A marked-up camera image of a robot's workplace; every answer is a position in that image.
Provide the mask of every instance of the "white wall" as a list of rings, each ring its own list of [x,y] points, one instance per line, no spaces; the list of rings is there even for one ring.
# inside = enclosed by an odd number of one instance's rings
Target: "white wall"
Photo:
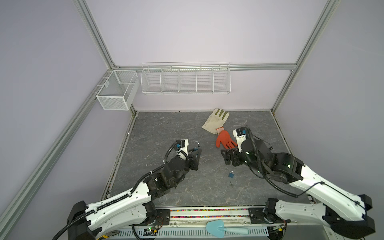
[[[383,12],[383,1],[341,1],[276,113],[297,157],[372,197],[378,233],[367,240],[382,239],[384,215]]]
[[[137,91],[133,105],[139,111],[271,109],[289,70],[232,71],[230,94],[144,95]]]
[[[2,214],[106,66],[70,0],[1,1],[0,34]],[[96,103],[9,239],[51,239],[74,203],[100,198],[128,119]]]
[[[87,0],[117,65],[294,63],[326,0]]]

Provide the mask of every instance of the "white wire basket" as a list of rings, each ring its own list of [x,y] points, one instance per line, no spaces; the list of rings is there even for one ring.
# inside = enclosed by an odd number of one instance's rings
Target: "white wire basket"
[[[113,70],[96,97],[105,110],[129,110],[139,85],[136,71]]]
[[[228,94],[229,63],[143,67],[141,90],[144,94]]]

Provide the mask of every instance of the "glove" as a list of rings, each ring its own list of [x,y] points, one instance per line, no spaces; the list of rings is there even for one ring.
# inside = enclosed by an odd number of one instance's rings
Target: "glove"
[[[223,144],[225,149],[235,148],[237,147],[237,143],[232,141],[231,136],[229,133],[224,130],[223,127],[218,128],[217,132],[219,133],[216,139],[216,147],[220,147],[220,143]]]
[[[216,129],[222,127],[229,117],[229,112],[216,108],[206,120],[202,128],[210,133],[217,134]]]

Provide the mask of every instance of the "work surface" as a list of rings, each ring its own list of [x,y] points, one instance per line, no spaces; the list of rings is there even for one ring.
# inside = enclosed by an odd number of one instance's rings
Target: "work surface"
[[[175,140],[186,138],[189,148],[199,141],[202,149],[198,171],[190,170],[185,179],[170,193],[154,200],[157,207],[175,205],[263,205],[268,198],[309,203],[305,194],[287,196],[259,179],[247,166],[225,165],[216,147],[217,134],[201,128],[211,112],[138,113],[112,187],[112,196],[133,187],[145,173],[163,164],[164,155]],[[236,128],[248,125],[252,133],[273,146],[272,152],[287,148],[270,112],[230,112],[224,129],[232,136]],[[172,151],[169,159],[176,155]],[[228,177],[230,171],[234,177]],[[301,193],[289,185],[276,183],[285,190]]]

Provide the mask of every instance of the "beige work glove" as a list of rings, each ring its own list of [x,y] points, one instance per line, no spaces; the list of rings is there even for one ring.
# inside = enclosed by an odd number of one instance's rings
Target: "beige work glove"
[[[217,134],[218,132],[216,131],[216,129],[222,127],[228,117],[229,112],[226,112],[223,109],[216,108],[206,120],[202,128],[204,128],[210,133]]]

